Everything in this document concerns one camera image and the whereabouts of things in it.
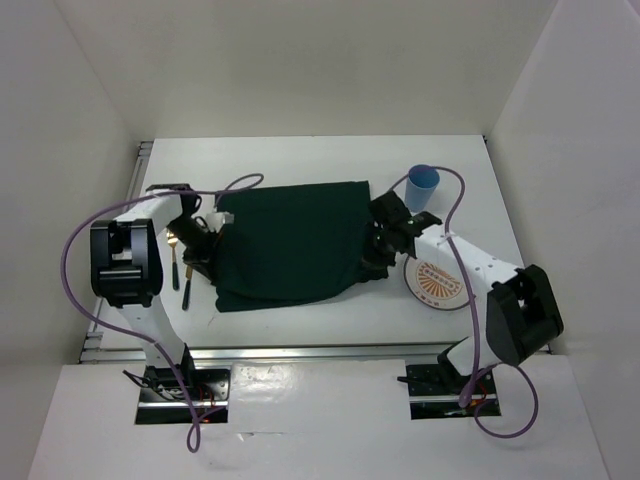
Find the dark green cloth placemat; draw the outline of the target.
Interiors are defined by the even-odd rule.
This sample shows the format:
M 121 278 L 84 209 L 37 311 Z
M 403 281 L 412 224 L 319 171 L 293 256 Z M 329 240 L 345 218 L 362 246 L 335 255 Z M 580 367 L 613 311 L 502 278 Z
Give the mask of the dark green cloth placemat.
M 234 216 L 216 247 L 221 313 L 305 305 L 388 277 L 363 261 L 372 232 L 366 181 L 270 187 L 231 194 Z

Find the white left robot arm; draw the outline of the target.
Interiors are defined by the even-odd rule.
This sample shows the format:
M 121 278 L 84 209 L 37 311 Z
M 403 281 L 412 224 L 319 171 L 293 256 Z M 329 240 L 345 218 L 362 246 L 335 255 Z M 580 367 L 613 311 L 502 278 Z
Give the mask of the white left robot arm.
M 172 233 L 185 247 L 185 264 L 212 280 L 215 251 L 234 215 L 215 209 L 199 222 L 201 196 L 188 184 L 156 184 L 147 192 L 148 198 L 129 211 L 91 225 L 91 285 L 146 343 L 146 365 L 164 374 L 163 388 L 186 399 L 197 390 L 199 377 L 160 298 L 164 274 L 157 238 Z

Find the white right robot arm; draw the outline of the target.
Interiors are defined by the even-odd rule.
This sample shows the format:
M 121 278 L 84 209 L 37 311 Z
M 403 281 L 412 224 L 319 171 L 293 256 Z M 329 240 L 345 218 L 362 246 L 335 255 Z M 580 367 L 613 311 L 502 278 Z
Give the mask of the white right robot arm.
M 446 229 L 424 211 L 411 214 L 398 195 L 387 192 L 369 203 L 373 233 L 365 248 L 367 266 L 383 270 L 395 256 L 430 263 L 468 280 L 478 332 L 438 356 L 436 379 L 448 392 L 460 391 L 474 371 L 503 363 L 518 366 L 559 337 L 564 323 L 546 272 L 501 261 Z

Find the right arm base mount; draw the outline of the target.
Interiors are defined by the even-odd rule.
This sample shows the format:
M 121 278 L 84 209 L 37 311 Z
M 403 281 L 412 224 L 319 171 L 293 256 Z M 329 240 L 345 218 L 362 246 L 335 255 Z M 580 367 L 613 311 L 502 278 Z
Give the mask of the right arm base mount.
M 497 389 L 491 374 L 482 376 L 475 387 L 470 403 L 462 408 L 459 394 L 447 387 L 435 364 L 415 364 L 405 367 L 405 374 L 397 381 L 407 387 L 412 420 L 471 418 L 477 407 L 480 416 L 501 415 Z

